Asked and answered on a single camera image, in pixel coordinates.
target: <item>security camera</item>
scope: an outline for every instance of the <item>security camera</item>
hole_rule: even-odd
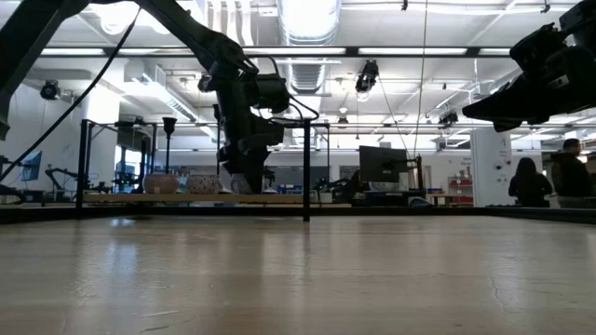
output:
[[[47,101],[58,100],[62,94],[62,90],[58,87],[58,80],[47,80],[39,94]]]

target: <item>robotic arm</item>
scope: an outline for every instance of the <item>robotic arm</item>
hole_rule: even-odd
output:
[[[596,106],[596,0],[584,0],[510,51],[522,74],[490,97],[464,107],[465,116],[492,121],[496,131],[547,122]],[[565,38],[573,35],[574,46]]]
[[[0,31],[0,141],[9,130],[10,98],[41,55],[60,24],[88,4],[120,0],[23,0]],[[215,91],[226,143],[218,153],[230,174],[243,174],[254,193],[263,187],[267,145],[283,140],[283,126],[251,113],[268,108],[281,113],[289,107],[285,79],[259,74],[242,48],[222,33],[196,22],[174,0],[134,0],[195,54],[210,74],[200,89]]]

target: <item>computer monitor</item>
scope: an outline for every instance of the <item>computer monitor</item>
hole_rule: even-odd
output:
[[[39,178],[39,167],[41,166],[41,152],[27,154],[22,160],[20,181],[36,181]]]
[[[408,172],[408,152],[401,149],[360,146],[360,180],[400,182]]]

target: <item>person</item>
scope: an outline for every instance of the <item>person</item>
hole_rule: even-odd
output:
[[[577,157],[581,153],[578,139],[568,139],[562,145],[562,153],[551,159],[552,181],[558,196],[585,197],[592,194],[592,183],[586,165]]]
[[[524,207],[548,208],[544,196],[552,193],[549,180],[536,171],[534,160],[524,157],[518,164],[515,176],[509,184],[509,195],[517,196],[518,204]]]

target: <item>wooden plank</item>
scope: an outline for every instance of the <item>wooden plank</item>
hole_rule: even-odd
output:
[[[282,194],[85,194],[85,202],[230,202],[301,204],[301,195]]]

